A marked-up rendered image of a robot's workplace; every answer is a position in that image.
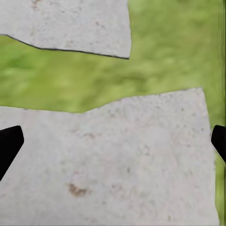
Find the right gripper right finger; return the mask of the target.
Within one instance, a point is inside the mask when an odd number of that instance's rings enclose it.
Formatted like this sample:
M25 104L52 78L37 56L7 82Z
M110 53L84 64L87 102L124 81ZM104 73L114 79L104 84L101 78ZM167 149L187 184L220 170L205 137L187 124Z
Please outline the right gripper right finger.
M215 125L211 142L226 163L226 127Z

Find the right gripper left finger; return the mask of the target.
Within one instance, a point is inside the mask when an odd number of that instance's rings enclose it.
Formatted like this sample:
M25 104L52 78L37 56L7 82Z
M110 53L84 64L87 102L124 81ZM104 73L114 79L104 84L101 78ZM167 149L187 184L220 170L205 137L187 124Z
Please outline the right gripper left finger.
M0 181L24 144L20 125L0 130Z

